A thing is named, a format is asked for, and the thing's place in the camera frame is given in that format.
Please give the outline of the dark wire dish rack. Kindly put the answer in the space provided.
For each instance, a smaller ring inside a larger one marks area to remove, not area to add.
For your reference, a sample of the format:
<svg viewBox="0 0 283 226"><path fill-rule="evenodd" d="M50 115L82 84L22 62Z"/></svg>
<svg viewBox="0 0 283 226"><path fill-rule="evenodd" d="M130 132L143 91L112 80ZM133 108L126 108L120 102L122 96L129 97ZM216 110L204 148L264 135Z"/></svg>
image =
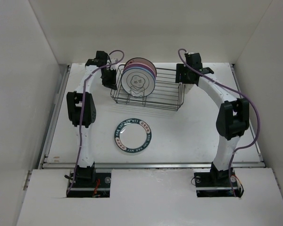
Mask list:
<svg viewBox="0 0 283 226"><path fill-rule="evenodd" d="M157 82L154 91L147 97L133 97L121 85L124 64L117 69L117 90L111 90L110 96L117 104L144 106L157 109L178 111L184 103L185 87L176 83L174 68L158 67Z"/></svg>

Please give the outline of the white plate with flower outline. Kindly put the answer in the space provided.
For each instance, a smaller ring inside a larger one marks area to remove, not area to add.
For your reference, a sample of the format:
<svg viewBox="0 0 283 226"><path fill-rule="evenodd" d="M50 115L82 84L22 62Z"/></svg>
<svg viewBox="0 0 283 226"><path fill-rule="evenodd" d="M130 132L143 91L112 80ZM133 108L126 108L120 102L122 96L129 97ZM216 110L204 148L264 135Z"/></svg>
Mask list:
<svg viewBox="0 0 283 226"><path fill-rule="evenodd" d="M155 89L155 79L148 70L133 67L123 71L121 85L133 97L147 97Z"/></svg>

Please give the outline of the green rimmed white plate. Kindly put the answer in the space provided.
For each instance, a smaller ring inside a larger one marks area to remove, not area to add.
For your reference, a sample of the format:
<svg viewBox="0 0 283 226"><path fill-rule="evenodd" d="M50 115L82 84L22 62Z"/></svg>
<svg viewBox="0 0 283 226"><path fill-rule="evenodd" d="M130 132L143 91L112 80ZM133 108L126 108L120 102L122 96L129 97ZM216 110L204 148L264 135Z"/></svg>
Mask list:
<svg viewBox="0 0 283 226"><path fill-rule="evenodd" d="M114 131L114 141L120 151L127 154L143 152L151 143L150 125L138 118L120 122Z"/></svg>

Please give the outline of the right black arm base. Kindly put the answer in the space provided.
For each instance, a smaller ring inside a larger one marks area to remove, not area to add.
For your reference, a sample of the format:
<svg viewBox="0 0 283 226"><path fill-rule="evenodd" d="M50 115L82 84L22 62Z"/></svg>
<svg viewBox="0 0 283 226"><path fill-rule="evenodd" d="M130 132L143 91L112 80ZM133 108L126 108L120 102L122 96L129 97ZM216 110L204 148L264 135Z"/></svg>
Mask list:
<svg viewBox="0 0 283 226"><path fill-rule="evenodd" d="M244 187L238 180L235 172L231 169L231 176L228 171L220 174L213 170L195 170L191 180L196 187L196 196L198 198L213 197L238 197L244 194Z"/></svg>

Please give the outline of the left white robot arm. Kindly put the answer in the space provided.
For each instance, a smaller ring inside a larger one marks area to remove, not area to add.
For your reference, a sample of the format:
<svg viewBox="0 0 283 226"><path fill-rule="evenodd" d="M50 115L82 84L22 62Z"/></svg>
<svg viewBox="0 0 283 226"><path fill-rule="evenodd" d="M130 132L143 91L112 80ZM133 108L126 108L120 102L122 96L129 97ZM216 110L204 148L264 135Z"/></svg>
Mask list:
<svg viewBox="0 0 283 226"><path fill-rule="evenodd" d="M74 91L68 92L66 96L68 118L75 127L79 146L72 181L75 183L81 181L87 187L96 182L95 160L91 150L91 131L97 113L92 92L97 79L104 81L104 85L109 88L115 85L115 65L122 61L111 58L115 52L114 50L108 54L105 51L97 51L95 58L88 59L81 82Z"/></svg>

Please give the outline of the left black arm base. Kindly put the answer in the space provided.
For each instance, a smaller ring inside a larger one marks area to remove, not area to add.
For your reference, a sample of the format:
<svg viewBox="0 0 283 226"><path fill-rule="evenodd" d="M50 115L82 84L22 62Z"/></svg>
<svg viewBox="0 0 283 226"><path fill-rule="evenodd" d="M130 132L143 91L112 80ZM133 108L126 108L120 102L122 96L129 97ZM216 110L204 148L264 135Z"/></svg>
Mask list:
<svg viewBox="0 0 283 226"><path fill-rule="evenodd" d="M111 172L96 172L95 168L78 168L64 175L68 180L67 198L109 198Z"/></svg>

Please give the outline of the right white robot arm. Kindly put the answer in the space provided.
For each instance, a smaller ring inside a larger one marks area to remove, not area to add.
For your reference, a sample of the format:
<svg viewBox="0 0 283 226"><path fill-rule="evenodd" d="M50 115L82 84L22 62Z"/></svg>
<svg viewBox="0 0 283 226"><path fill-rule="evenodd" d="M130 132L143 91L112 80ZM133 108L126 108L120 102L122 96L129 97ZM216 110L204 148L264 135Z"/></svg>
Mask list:
<svg viewBox="0 0 283 226"><path fill-rule="evenodd" d="M176 66L176 81L196 85L203 90L219 109L216 129L219 134L217 153L208 174L209 186L229 186L232 156L244 132L249 128L249 101L236 98L233 90L217 81L210 68L204 68L199 53L179 49L182 63Z"/></svg>

